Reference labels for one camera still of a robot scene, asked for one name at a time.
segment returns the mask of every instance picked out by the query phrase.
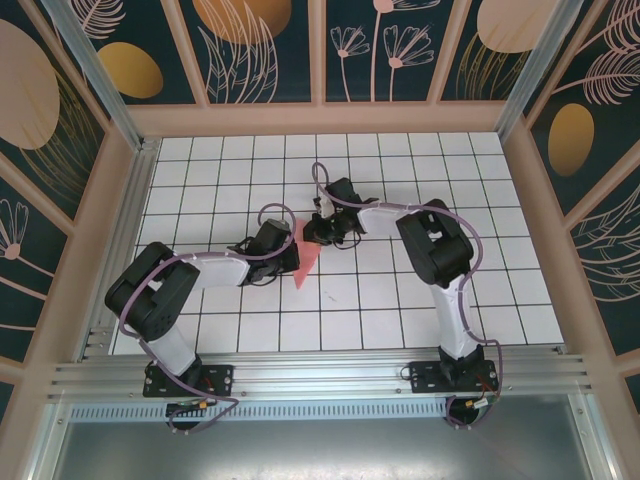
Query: metal extrusion bar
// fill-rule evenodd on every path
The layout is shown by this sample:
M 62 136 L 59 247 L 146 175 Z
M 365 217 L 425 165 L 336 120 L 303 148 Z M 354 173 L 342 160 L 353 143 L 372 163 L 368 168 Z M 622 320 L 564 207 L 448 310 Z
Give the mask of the metal extrusion bar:
M 495 350 L 488 348 L 486 354 L 495 360 Z M 234 365 L 232 396 L 256 401 L 412 397 L 401 371 L 411 361 L 437 359 L 436 349 L 202 356 L 204 363 Z M 143 356 L 108 356 L 58 365 L 49 399 L 149 402 L 142 397 L 148 363 Z M 550 347 L 505 348 L 504 366 L 504 395 L 570 394 L 591 388 L 582 357 L 561 355 Z

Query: dark teal wallpaper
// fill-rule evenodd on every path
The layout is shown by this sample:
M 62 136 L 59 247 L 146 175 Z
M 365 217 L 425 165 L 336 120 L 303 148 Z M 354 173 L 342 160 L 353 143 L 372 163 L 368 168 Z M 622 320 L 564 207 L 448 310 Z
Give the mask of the dark teal wallpaper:
M 452 5 L 328 0 L 326 100 L 426 100 Z
M 307 0 L 180 0 L 211 103 L 310 102 Z
M 473 0 L 441 100 L 506 100 L 554 6 Z
M 0 424 L 4 418 L 4 413 L 9 406 L 9 400 L 11 400 L 11 394 L 13 393 L 13 385 L 10 383 L 0 382 Z
M 571 235 L 613 350 L 640 348 L 640 167 Z
M 24 360 L 66 241 L 0 178 L 0 356 Z
M 104 131 L 17 2 L 0 45 L 0 153 L 74 218 Z
M 637 0 L 610 2 L 531 133 L 568 213 L 640 139 Z

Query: white tile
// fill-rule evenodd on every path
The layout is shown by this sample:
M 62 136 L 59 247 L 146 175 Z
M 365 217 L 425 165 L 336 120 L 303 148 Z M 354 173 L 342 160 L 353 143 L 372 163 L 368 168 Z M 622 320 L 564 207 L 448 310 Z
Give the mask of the white tile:
M 118 332 L 116 335 L 116 344 L 113 347 L 113 355 L 146 355 L 137 340 Z
M 411 157 L 382 157 L 382 177 L 385 182 L 415 181 Z
M 510 270 L 509 278 L 518 305 L 551 303 L 547 285 L 540 270 Z
M 216 197 L 216 213 L 218 212 L 246 212 L 249 208 L 249 186 L 218 187 Z
M 152 188 L 147 204 L 147 215 L 178 213 L 182 200 L 182 187 Z
M 345 134 L 318 135 L 316 139 L 319 157 L 346 157 L 349 154 Z
M 318 257 L 320 262 L 320 273 L 355 273 L 356 271 L 356 251 L 338 250 L 335 247 L 323 247 Z
M 182 338 L 184 338 L 187 346 L 193 350 L 196 349 L 199 323 L 200 315 L 180 315 L 176 320 L 176 326 L 182 334 Z
M 378 136 L 375 133 L 350 133 L 347 135 L 350 157 L 380 155 Z
M 501 237 L 528 236 L 529 229 L 521 208 L 492 208 L 491 215 Z
M 468 155 L 473 153 L 468 134 L 440 133 L 439 135 L 442 152 L 445 155 Z
M 487 199 L 491 207 L 519 207 L 518 194 L 511 180 L 488 180 L 484 182 Z
M 315 210 L 313 199 L 316 196 L 316 186 L 312 184 L 284 186 L 284 204 L 293 211 Z
M 511 172 L 504 155 L 476 155 L 483 180 L 511 180 Z
M 398 310 L 362 312 L 364 348 L 402 348 L 402 328 Z
M 140 243 L 162 242 L 171 245 L 176 234 L 178 215 L 145 216 L 140 233 Z
M 283 312 L 301 312 L 306 310 L 318 310 L 320 293 L 318 276 L 309 275 L 300 289 L 296 288 L 293 277 L 282 277 L 282 305 Z
M 429 285 L 424 283 L 415 273 L 399 273 L 398 295 L 400 308 L 435 307 Z
M 323 350 L 360 350 L 360 312 L 322 312 Z
M 217 185 L 220 161 L 189 162 L 186 185 Z
M 286 146 L 287 158 L 316 156 L 315 135 L 287 135 Z
M 487 339 L 502 345 L 526 344 L 516 307 L 480 307 L 482 325 Z
M 418 185 L 415 182 L 389 182 L 384 184 L 387 202 L 402 205 L 420 203 Z
M 161 162 L 153 176 L 154 187 L 175 187 L 184 185 L 189 162 Z
M 222 158 L 253 158 L 253 137 L 224 137 Z
M 196 137 L 191 147 L 191 160 L 219 160 L 222 137 Z
M 502 153 L 502 145 L 496 132 L 473 132 L 469 134 L 476 155 Z
M 189 160 L 192 138 L 163 138 L 158 160 Z
M 256 137 L 253 158 L 284 158 L 284 135 Z
M 446 155 L 444 162 L 450 180 L 479 180 L 476 159 L 471 155 Z
M 420 203 L 425 204 L 434 199 L 442 200 L 449 209 L 453 208 L 451 185 L 449 182 L 418 182 Z
M 413 165 L 418 181 L 449 180 L 442 155 L 430 157 L 413 156 Z
M 473 266 L 478 258 L 478 247 L 474 238 L 469 238 L 473 247 L 473 257 L 471 258 L 471 266 Z M 482 239 L 483 256 L 480 270 L 504 270 L 504 260 L 502 259 L 502 251 L 498 244 L 497 238 Z
M 358 272 L 393 272 L 391 243 L 386 240 L 364 241 L 356 247 Z
M 326 167 L 331 182 L 340 180 L 343 177 L 353 181 L 349 173 L 349 159 L 347 157 L 318 158 L 318 162 Z M 318 175 L 319 180 L 322 182 L 324 180 L 322 173 L 318 173 Z
M 255 160 L 252 165 L 251 183 L 283 183 L 284 160 Z
M 411 155 L 406 133 L 379 133 L 380 155 Z
M 202 304 L 202 290 L 193 290 L 187 297 L 180 313 L 200 313 Z
M 238 313 L 202 315 L 198 335 L 198 353 L 235 352 L 238 348 L 239 322 Z
M 564 343 L 551 305 L 518 307 L 529 343 Z
M 240 316 L 239 352 L 277 352 L 280 316 L 249 313 Z
M 235 313 L 240 311 L 242 288 L 213 287 L 203 290 L 202 313 Z
M 413 155 L 442 155 L 437 133 L 410 133 L 409 141 Z
M 280 279 L 264 287 L 242 287 L 242 312 L 278 312 Z
M 458 208 L 457 212 L 471 224 L 481 237 L 496 236 L 496 229 L 493 226 L 488 208 Z M 462 231 L 469 238 L 472 238 L 471 232 L 464 225 L 462 225 Z
M 451 189 L 453 190 L 453 201 L 457 208 L 487 206 L 487 197 L 484 194 L 482 182 L 451 182 Z
M 398 308 L 396 280 L 392 273 L 359 275 L 360 307 Z
M 315 158 L 287 158 L 284 161 L 284 181 L 286 183 L 313 183 L 311 166 L 315 163 Z
M 391 243 L 393 249 L 393 263 L 396 267 L 396 272 L 413 272 L 413 266 L 411 265 L 407 249 L 404 247 L 402 240 L 392 240 Z
M 514 305 L 507 272 L 476 272 L 473 286 L 480 306 Z
M 212 214 L 180 215 L 175 243 L 209 243 Z
M 216 187 L 186 187 L 180 213 L 213 213 Z
M 216 213 L 213 216 L 211 243 L 236 244 L 246 237 L 246 213 Z
M 401 310 L 404 344 L 407 348 L 440 345 L 440 324 L 435 308 Z
M 349 157 L 352 182 L 381 182 L 380 157 Z
M 283 313 L 280 321 L 280 351 L 320 350 L 318 312 Z
M 507 268 L 540 268 L 536 251 L 529 237 L 501 238 L 500 245 Z
M 357 310 L 360 308 L 357 276 L 321 275 L 320 308 L 322 311 Z
M 249 185 L 251 183 L 251 160 L 222 160 L 218 183 L 220 185 Z
M 259 212 L 269 203 L 282 202 L 284 185 L 252 185 L 249 199 L 249 211 Z

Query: cable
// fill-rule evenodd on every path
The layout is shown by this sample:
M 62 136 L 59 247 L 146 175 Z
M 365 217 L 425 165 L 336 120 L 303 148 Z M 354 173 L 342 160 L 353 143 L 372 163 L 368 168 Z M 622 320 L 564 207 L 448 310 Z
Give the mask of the cable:
M 149 285 L 149 283 L 151 283 L 153 281 L 153 279 L 156 278 L 158 276 L 158 274 L 160 272 L 162 272 L 165 268 L 168 268 L 170 265 L 172 265 L 172 264 L 174 264 L 176 262 L 180 262 L 182 260 L 195 260 L 196 258 L 212 258 L 212 257 L 232 257 L 232 258 L 239 258 L 239 259 L 242 259 L 242 260 L 268 260 L 270 258 L 277 257 L 282 252 L 284 252 L 287 248 L 289 248 L 289 246 L 293 242 L 293 239 L 294 239 L 294 236 L 295 236 L 295 233 L 296 233 L 296 217 L 293 214 L 293 211 L 289 207 L 287 207 L 286 205 L 284 205 L 282 203 L 269 203 L 269 204 L 265 205 L 264 207 L 262 207 L 262 209 L 258 213 L 258 225 L 262 225 L 262 215 L 267 209 L 269 209 L 271 207 L 280 207 L 285 212 L 287 212 L 289 214 L 289 216 L 291 217 L 291 233 L 289 234 L 289 236 L 285 240 L 285 242 L 282 245 L 282 247 L 280 247 L 278 250 L 276 250 L 275 252 L 268 253 L 266 255 L 255 255 L 255 256 L 252 256 L 252 255 L 240 255 L 238 253 L 234 253 L 234 252 L 230 252 L 230 251 L 186 253 L 186 254 L 182 254 L 182 255 L 175 255 L 175 256 L 171 257 L 170 259 L 166 260 L 165 262 L 161 263 L 160 265 L 158 265 L 156 268 L 154 268 L 151 271 L 151 273 L 149 273 L 149 275 L 147 275 L 145 277 L 145 279 L 140 283 L 140 285 L 138 285 L 138 287 L 134 290 L 133 294 L 131 295 L 131 297 L 129 298 L 129 300 L 125 304 L 124 308 L 122 309 L 122 313 L 120 314 L 120 319 L 118 320 L 118 330 L 120 330 L 120 332 L 123 335 L 126 335 L 127 337 L 134 338 L 138 342 L 138 344 L 140 345 L 142 350 L 144 350 L 147 353 L 147 355 L 149 355 L 149 357 L 151 357 L 151 359 L 153 360 L 153 363 L 155 365 L 157 365 L 160 368 L 160 370 L 162 370 L 162 372 L 173 383 L 175 383 L 176 385 L 181 387 L 183 390 L 186 390 L 187 392 L 194 394 L 194 396 L 196 396 L 196 397 L 203 397 L 203 398 L 206 398 L 206 399 L 215 400 L 217 402 L 229 402 L 229 403 L 231 403 L 231 405 L 229 405 L 228 407 L 223 409 L 220 413 L 218 413 L 211 420 L 207 420 L 206 422 L 200 423 L 200 424 L 196 425 L 195 427 L 193 427 L 192 429 L 185 430 L 185 431 L 178 430 L 175 427 L 172 427 L 173 433 L 181 432 L 183 435 L 189 435 L 189 433 L 197 433 L 197 432 L 200 432 L 202 430 L 205 430 L 206 428 L 208 428 L 211 425 L 213 425 L 219 418 L 223 417 L 224 415 L 229 413 L 231 410 L 233 410 L 238 405 L 238 403 L 240 403 L 240 402 L 236 398 L 219 397 L 217 395 L 212 395 L 212 394 L 207 393 L 207 392 L 201 392 L 200 390 L 197 390 L 197 389 L 187 385 L 183 381 L 181 381 L 178 377 L 176 377 L 173 373 L 171 373 L 169 371 L 169 369 L 160 361 L 160 359 L 151 351 L 151 348 L 149 348 L 149 346 L 147 345 L 147 342 L 145 342 L 138 333 L 131 332 L 131 331 L 129 331 L 129 330 L 127 330 L 125 328 L 127 316 L 129 315 L 129 312 L 131 311 L 131 307 L 136 302 L 136 300 L 138 299 L 138 297 L 140 296 L 142 291 Z M 173 424 L 172 418 L 170 418 L 170 425 L 172 425 L 172 424 Z
M 392 209 L 397 209 L 397 210 L 407 210 L 407 211 L 418 211 L 418 210 L 422 210 L 425 212 L 433 212 L 433 213 L 440 213 L 442 215 L 445 215 L 447 217 L 450 217 L 452 219 L 454 219 L 455 221 L 457 221 L 458 223 L 462 224 L 463 226 L 467 227 L 467 229 L 469 230 L 469 232 L 471 232 L 471 235 L 473 236 L 473 238 L 475 239 L 477 245 L 478 245 L 478 258 L 476 260 L 476 262 L 474 263 L 474 265 L 471 267 L 471 269 L 469 270 L 469 272 L 462 278 L 462 281 L 460 282 L 460 286 L 458 287 L 458 309 L 460 310 L 460 317 L 462 320 L 462 325 L 464 326 L 464 330 L 467 333 L 467 335 L 469 335 L 469 337 L 471 337 L 474 341 L 484 344 L 484 345 L 495 345 L 497 353 L 498 353 L 498 391 L 496 392 L 496 396 L 499 398 L 500 397 L 500 393 L 502 392 L 502 380 L 503 380 L 503 359 L 502 359 L 502 346 L 500 345 L 500 342 L 498 342 L 498 340 L 496 339 L 484 339 L 484 338 L 480 338 L 478 337 L 476 334 L 473 333 L 473 331 L 471 330 L 471 327 L 469 326 L 469 322 L 467 320 L 467 317 L 464 313 L 464 286 L 466 285 L 466 283 L 471 279 L 471 276 L 478 271 L 478 269 L 480 268 L 480 263 L 482 262 L 482 258 L 484 256 L 484 249 L 482 247 L 482 241 L 480 240 L 480 235 L 478 234 L 478 232 L 476 231 L 475 228 L 473 228 L 473 226 L 464 218 L 460 217 L 459 215 L 456 215 L 453 212 L 450 212 L 449 210 L 443 209 L 443 208 L 438 208 L 438 207 L 432 207 L 429 205 L 402 205 L 402 204 L 398 204 L 398 203 L 386 203 L 386 202 L 372 202 L 372 203 L 351 203 L 351 202 L 345 202 L 344 200 L 341 200 L 333 195 L 331 195 L 329 192 L 327 192 L 327 189 L 322 185 L 322 183 L 318 180 L 318 169 L 322 170 L 325 178 L 326 178 L 326 184 L 329 184 L 329 172 L 327 171 L 327 168 L 320 162 L 315 162 L 312 166 L 311 166 L 311 176 L 313 178 L 314 183 L 316 184 L 316 186 L 318 187 L 318 189 L 322 192 L 322 194 L 324 196 L 326 196 L 329 200 L 331 200 L 334 203 L 337 203 L 339 205 L 342 205 L 344 207 L 351 207 L 351 208 L 358 208 L 361 210 L 366 210 L 368 208 L 376 208 L 376 207 L 384 207 L 384 208 L 392 208 Z M 453 395 L 451 397 L 449 397 L 449 399 L 447 400 L 447 408 L 446 408 L 446 421 L 447 423 L 449 423 L 449 425 L 451 425 L 452 427 L 459 427 L 459 426 L 465 426 L 467 428 L 471 428 L 469 425 L 465 425 L 462 422 L 456 420 L 455 418 L 453 418 L 450 414 L 451 411 L 451 404 L 453 403 L 453 401 L 456 399 L 456 396 Z M 487 417 L 489 416 L 489 413 L 493 411 L 493 408 L 489 408 L 489 411 L 487 411 L 487 413 L 476 422 L 476 425 L 480 424 L 481 422 L 485 421 L 487 419 Z

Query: gray metal surface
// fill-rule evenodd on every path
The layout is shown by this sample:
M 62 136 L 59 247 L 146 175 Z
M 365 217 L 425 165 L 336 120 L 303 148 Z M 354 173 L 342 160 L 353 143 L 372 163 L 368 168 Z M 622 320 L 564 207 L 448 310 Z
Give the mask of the gray metal surface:
M 485 425 L 442 419 L 70 424 L 59 480 L 581 480 L 591 478 L 566 398 L 504 398 Z
M 485 350 L 495 359 L 495 350 Z M 204 355 L 205 364 L 235 366 L 232 395 L 243 400 L 327 400 L 411 397 L 401 371 L 414 360 L 438 360 L 437 349 Z M 145 356 L 91 357 L 57 367 L 52 402 L 148 401 L 142 397 Z M 590 390 L 582 357 L 549 347 L 504 349 L 503 395 Z

